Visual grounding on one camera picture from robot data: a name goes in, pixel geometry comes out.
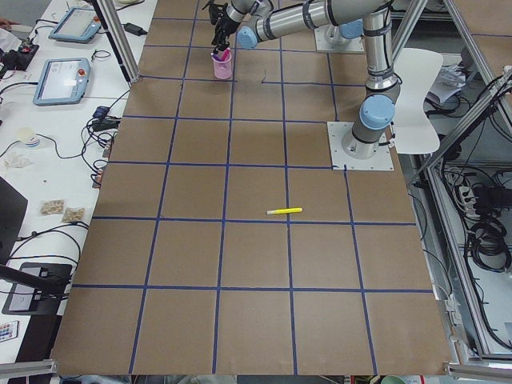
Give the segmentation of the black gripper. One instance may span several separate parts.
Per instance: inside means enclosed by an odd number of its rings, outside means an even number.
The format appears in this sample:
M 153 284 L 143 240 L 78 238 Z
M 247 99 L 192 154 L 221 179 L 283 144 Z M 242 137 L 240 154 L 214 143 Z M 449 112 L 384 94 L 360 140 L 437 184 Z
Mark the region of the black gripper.
M 240 22 L 233 21 L 224 9 L 218 9 L 215 35 L 211 43 L 214 47 L 213 54 L 218 55 L 221 51 L 230 47 L 229 36 L 235 33 L 239 26 Z

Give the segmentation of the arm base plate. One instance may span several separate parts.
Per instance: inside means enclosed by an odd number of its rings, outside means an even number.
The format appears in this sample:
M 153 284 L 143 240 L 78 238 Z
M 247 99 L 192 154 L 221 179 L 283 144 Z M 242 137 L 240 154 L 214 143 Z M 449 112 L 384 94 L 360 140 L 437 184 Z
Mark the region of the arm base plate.
M 394 171 L 390 148 L 384 133 L 375 143 L 359 142 L 352 122 L 328 122 L 331 165 L 334 170 Z
M 319 52 L 363 54 L 363 27 L 360 20 L 341 26 L 326 25 L 314 31 Z

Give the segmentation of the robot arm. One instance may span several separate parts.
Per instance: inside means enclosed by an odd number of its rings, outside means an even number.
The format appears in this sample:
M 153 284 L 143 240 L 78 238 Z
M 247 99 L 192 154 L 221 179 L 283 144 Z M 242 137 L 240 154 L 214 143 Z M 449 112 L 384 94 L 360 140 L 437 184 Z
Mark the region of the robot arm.
M 229 48 L 231 35 L 246 50 L 321 28 L 329 40 L 335 35 L 346 42 L 360 38 L 363 54 L 344 64 L 359 64 L 359 71 L 366 73 L 366 94 L 341 144 L 353 159 L 365 161 L 376 155 L 381 137 L 394 120 L 401 90 L 394 71 L 390 1 L 300 1 L 282 8 L 271 1 L 208 1 L 204 8 L 214 26 L 214 53 Z

